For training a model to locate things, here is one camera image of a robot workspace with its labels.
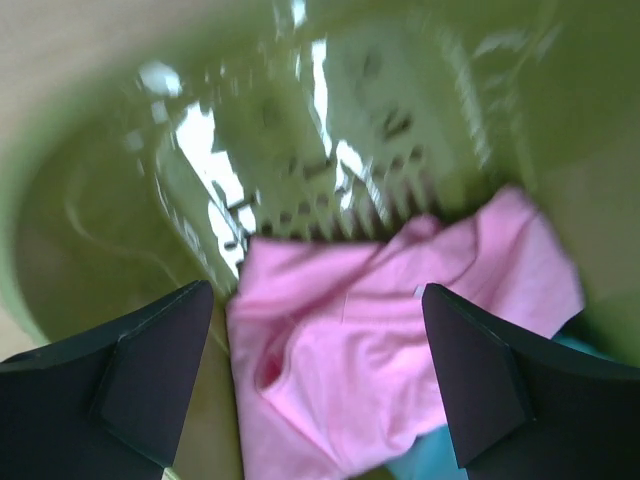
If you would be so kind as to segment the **pink t shirt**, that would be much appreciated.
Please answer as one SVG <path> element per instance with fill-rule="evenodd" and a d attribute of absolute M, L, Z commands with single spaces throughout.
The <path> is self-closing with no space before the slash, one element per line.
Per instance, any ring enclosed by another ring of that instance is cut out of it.
<path fill-rule="evenodd" d="M 515 188 L 388 242 L 250 242 L 226 311 L 246 478 L 347 479 L 444 425 L 430 283 L 546 338 L 584 306 L 576 267 Z"/>

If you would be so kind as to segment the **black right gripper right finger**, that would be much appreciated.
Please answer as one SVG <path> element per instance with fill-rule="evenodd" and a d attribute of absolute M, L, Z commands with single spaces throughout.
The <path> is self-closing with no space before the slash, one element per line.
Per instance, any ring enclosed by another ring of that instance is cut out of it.
<path fill-rule="evenodd" d="M 422 305 L 469 478 L 638 478 L 638 368 L 529 332 L 442 285 L 427 285 Z"/>

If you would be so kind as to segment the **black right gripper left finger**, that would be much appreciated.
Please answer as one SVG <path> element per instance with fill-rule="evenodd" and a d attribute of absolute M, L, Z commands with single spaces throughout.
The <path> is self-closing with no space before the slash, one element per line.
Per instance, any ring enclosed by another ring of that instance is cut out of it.
<path fill-rule="evenodd" d="M 195 281 L 1 363 L 4 479 L 160 479 L 173 465 L 214 306 Z"/>

